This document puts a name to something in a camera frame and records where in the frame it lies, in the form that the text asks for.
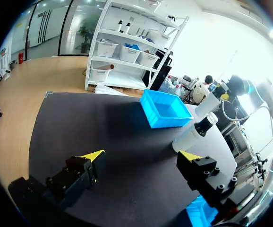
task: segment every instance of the blue plastic bin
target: blue plastic bin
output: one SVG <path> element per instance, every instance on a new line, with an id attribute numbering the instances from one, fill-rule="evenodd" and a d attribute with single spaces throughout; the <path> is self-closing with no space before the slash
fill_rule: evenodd
<path id="1" fill-rule="evenodd" d="M 141 105 L 152 129 L 185 126 L 193 119 L 181 99 L 168 93 L 146 89 Z"/>
<path id="2" fill-rule="evenodd" d="M 193 227 L 209 227 L 218 211 L 211 208 L 200 195 L 189 206 L 186 207 L 188 216 Z"/>

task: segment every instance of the glass wall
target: glass wall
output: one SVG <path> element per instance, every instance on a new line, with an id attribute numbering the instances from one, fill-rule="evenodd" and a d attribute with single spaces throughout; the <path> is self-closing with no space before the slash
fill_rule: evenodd
<path id="1" fill-rule="evenodd" d="M 28 33 L 27 58 L 58 56 L 63 21 L 71 0 L 44 0 L 36 4 Z"/>
<path id="2" fill-rule="evenodd" d="M 12 61 L 18 59 L 19 52 L 23 52 L 23 59 L 25 56 L 25 43 L 26 43 L 26 32 L 29 24 L 31 14 L 34 10 L 35 5 L 32 5 L 25 12 L 21 13 L 20 17 L 16 21 L 13 27 L 13 39 L 12 39 Z"/>
<path id="3" fill-rule="evenodd" d="M 95 0 L 74 0 L 62 33 L 60 55 L 87 55 L 94 30 L 105 6 Z"/>

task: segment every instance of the red fire extinguisher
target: red fire extinguisher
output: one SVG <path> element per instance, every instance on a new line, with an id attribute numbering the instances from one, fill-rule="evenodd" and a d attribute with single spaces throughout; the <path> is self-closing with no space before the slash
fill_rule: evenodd
<path id="1" fill-rule="evenodd" d="M 19 59 L 19 64 L 23 63 L 23 52 L 19 52 L 18 59 Z"/>

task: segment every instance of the white storage bin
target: white storage bin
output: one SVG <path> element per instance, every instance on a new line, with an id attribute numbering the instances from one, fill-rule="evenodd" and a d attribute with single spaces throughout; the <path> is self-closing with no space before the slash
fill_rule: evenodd
<path id="1" fill-rule="evenodd" d="M 91 67 L 89 80 L 97 81 L 97 82 L 105 82 L 110 71 L 111 70 L 96 70 L 93 67 Z"/>
<path id="2" fill-rule="evenodd" d="M 122 61 L 128 61 L 128 62 L 135 63 L 141 52 L 142 51 L 121 45 L 121 49 L 119 52 L 119 58 Z"/>
<path id="3" fill-rule="evenodd" d="M 171 38 L 170 36 L 167 36 L 163 32 L 153 29 L 149 29 L 149 34 L 147 37 L 150 38 L 155 44 L 161 47 L 164 47 Z"/>
<path id="4" fill-rule="evenodd" d="M 137 58 L 137 61 L 140 65 L 144 65 L 149 68 L 152 68 L 159 58 L 160 57 L 156 56 L 155 54 L 149 54 L 143 51 Z"/>
<path id="5" fill-rule="evenodd" d="M 111 58 L 118 45 L 119 44 L 111 40 L 102 39 L 101 41 L 98 41 L 97 55 Z"/>

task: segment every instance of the glass door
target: glass door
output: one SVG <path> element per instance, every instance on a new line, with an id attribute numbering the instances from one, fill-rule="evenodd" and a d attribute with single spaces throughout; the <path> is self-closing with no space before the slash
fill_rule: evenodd
<path id="1" fill-rule="evenodd" d="M 74 0 L 66 18 L 60 55 L 88 56 L 94 30 L 105 6 L 95 0 Z"/>
<path id="2" fill-rule="evenodd" d="M 36 4 L 27 39 L 27 58 L 58 56 L 63 21 L 71 0 L 44 0 Z"/>

